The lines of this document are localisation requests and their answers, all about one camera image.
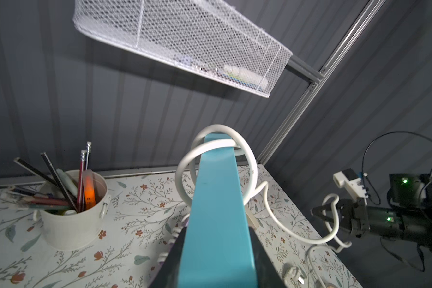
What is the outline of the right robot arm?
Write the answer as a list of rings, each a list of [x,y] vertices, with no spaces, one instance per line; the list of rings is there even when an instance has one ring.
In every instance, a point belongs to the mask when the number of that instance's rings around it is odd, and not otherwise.
[[[325,200],[312,209],[313,216],[329,226],[338,222],[341,231],[356,238],[377,235],[408,241],[432,253],[432,174],[391,174],[389,208],[368,205],[367,174],[357,175],[347,169],[334,174],[333,179],[351,197],[338,202]]]

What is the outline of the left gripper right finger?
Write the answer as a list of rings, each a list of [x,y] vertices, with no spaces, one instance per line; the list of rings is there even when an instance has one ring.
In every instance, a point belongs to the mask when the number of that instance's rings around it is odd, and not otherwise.
[[[277,273],[254,229],[248,227],[248,231],[252,244],[258,288],[285,288],[282,278]]]

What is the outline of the teal power strip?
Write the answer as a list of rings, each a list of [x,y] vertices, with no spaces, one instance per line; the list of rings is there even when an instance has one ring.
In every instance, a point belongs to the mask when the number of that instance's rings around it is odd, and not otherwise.
[[[233,148],[203,153],[180,261],[179,288],[255,288],[252,243]]]

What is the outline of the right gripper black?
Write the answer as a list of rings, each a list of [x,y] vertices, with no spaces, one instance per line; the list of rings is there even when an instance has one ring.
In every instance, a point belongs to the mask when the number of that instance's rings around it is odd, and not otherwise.
[[[327,212],[332,212],[332,217],[327,216]],[[325,223],[329,230],[341,227],[357,238],[363,237],[369,231],[369,219],[366,200],[357,198],[343,199],[338,204],[330,203],[312,209],[312,216]]]

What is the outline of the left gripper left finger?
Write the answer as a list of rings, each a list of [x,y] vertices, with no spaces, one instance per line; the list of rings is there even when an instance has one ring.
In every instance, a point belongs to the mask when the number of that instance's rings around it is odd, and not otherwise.
[[[186,237],[187,227],[179,233],[176,242],[172,246],[169,255],[163,262],[158,274],[149,285],[150,288],[177,288],[178,273],[180,268],[182,250]]]

